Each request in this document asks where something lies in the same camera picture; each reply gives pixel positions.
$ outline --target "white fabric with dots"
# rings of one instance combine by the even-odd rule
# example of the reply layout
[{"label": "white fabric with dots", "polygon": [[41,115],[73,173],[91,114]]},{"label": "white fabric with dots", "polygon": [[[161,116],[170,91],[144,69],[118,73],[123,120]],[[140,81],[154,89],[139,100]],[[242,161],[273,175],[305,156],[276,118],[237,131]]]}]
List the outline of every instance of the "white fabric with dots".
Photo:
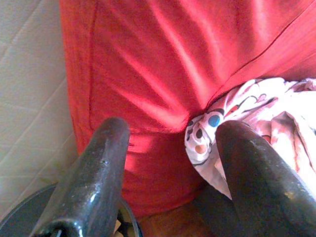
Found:
[{"label": "white fabric with dots", "polygon": [[229,91],[190,121],[188,157],[199,174],[231,199],[215,132],[228,120],[249,124],[295,170],[316,197],[316,79],[253,79]]}]

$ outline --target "cloth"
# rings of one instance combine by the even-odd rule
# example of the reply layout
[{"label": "cloth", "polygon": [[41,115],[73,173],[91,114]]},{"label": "cloth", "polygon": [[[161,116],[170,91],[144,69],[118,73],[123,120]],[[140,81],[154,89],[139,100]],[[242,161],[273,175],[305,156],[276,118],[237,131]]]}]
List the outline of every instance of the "cloth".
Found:
[{"label": "cloth", "polygon": [[316,197],[316,79],[253,79],[215,102],[186,129],[185,146],[199,174],[231,199],[216,146],[228,120],[250,125],[295,170]]},{"label": "cloth", "polygon": [[60,0],[81,154],[108,117],[130,125],[122,196],[136,217],[194,199],[188,122],[252,78],[316,78],[313,0]]}]

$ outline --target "white tile wall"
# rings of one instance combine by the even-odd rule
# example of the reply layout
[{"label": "white tile wall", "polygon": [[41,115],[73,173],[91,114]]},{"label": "white tile wall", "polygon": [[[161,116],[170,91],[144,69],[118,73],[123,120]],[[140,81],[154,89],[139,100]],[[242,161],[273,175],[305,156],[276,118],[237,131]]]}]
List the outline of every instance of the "white tile wall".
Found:
[{"label": "white tile wall", "polygon": [[77,158],[57,0],[0,0],[0,219]]}]

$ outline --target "red fabric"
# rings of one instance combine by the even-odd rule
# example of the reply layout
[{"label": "red fabric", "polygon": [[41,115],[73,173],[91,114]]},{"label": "red fabric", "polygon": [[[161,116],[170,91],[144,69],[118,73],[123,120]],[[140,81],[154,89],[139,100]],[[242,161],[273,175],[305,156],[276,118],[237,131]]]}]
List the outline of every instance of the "red fabric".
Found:
[{"label": "red fabric", "polygon": [[105,118],[130,124],[123,196],[138,217],[201,188],[184,129],[218,96],[316,77],[312,0],[61,0],[61,16],[79,152]]}]

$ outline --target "blue dot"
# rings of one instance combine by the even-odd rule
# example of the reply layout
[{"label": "blue dot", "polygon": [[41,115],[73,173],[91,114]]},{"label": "blue dot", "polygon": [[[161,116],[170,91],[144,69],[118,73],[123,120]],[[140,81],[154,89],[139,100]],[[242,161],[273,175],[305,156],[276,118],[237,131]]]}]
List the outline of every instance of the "blue dot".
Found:
[{"label": "blue dot", "polygon": [[208,124],[211,125],[212,127],[217,127],[220,120],[221,119],[219,118],[218,115],[213,115],[208,119]]}]

